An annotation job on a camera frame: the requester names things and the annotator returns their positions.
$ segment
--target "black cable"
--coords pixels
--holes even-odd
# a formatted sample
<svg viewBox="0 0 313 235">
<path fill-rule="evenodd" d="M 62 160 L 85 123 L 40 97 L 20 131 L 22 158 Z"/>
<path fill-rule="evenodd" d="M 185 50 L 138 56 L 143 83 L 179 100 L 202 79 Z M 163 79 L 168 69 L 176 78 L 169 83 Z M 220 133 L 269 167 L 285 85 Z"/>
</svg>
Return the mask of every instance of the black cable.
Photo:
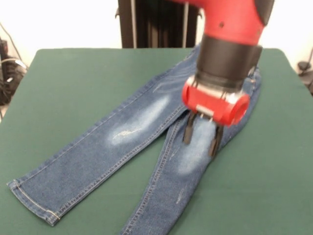
<svg viewBox="0 0 313 235">
<path fill-rule="evenodd" d="M 15 46 L 13 40 L 12 40 L 11 35 L 5 30 L 5 28 L 3 27 L 3 25 L 1 24 L 1 22 L 0 22 L 0 26 L 1 26 L 1 28 L 3 29 L 3 31 L 6 33 L 6 35 L 8 35 L 8 37 L 9 37 L 9 39 L 10 39 L 10 41 L 11 41 L 11 43 L 12 43 L 12 45 L 13 45 L 13 47 L 14 47 L 14 49 L 15 49 L 15 51 L 16 51 L 18 57 L 19 57 L 19 59 L 22 60 L 21 55 L 20 55 L 19 51 L 17 50 L 17 48 L 16 48 L 16 46 Z"/>
<path fill-rule="evenodd" d="M 312 50 L 311 50 L 311 54 L 310 54 L 310 57 L 309 57 L 309 60 L 308 60 L 307 67 L 304 69 L 304 71 L 306 71 L 306 70 L 309 68 L 310 62 L 311 62 L 311 60 L 312 60 L 312 55 L 313 55 L 313 48 L 312 48 Z"/>
<path fill-rule="evenodd" d="M 302 74 L 304 74 L 304 71 L 306 71 L 306 70 L 309 68 L 309 64 L 310 64 L 310 61 L 312 60 L 312 56 L 313 56 L 313 48 L 312 48 L 312 50 L 311 50 L 311 54 L 310 54 L 310 57 L 309 57 L 309 60 L 308 60 L 308 64 L 307 64 L 305 70 L 303 70 Z M 308 89 L 309 89 L 309 91 L 310 91 L 310 87 L 311 87 L 312 84 L 313 84 L 313 79 L 312 79 L 311 82 L 308 84 Z"/>
</svg>

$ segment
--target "green felt surface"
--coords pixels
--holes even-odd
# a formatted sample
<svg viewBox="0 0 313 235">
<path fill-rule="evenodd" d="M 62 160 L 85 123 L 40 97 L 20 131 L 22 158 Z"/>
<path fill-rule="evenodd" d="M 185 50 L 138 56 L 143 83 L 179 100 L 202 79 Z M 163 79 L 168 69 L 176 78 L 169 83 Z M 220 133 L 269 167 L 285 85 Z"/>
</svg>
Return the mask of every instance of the green felt surface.
<svg viewBox="0 0 313 235">
<path fill-rule="evenodd" d="M 164 135 L 55 226 L 6 183 L 36 168 L 189 49 L 40 50 L 0 124 L 1 235 L 115 235 L 149 181 Z M 311 235 L 313 99 L 285 55 L 266 49 L 244 128 L 209 166 L 171 235 Z"/>
</svg>

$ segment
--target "jeans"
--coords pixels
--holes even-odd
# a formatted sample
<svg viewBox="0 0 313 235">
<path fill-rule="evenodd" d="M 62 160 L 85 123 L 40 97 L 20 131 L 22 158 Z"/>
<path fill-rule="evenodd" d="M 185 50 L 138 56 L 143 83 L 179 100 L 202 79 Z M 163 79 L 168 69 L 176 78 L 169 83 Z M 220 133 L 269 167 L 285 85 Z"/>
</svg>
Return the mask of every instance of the jeans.
<svg viewBox="0 0 313 235">
<path fill-rule="evenodd" d="M 195 46 L 168 71 L 153 77 L 39 167 L 9 182 L 14 195 L 54 226 L 123 164 L 167 131 L 149 184 L 120 233 L 167 234 L 212 160 L 208 151 L 215 123 L 197 117 L 190 144 L 182 142 L 189 112 L 181 101 L 181 90 L 187 78 L 195 73 L 199 47 Z M 251 97 L 249 109 L 239 124 L 225 128 L 219 150 L 247 123 L 257 103 L 260 85 L 257 68 L 243 86 Z"/>
</svg>

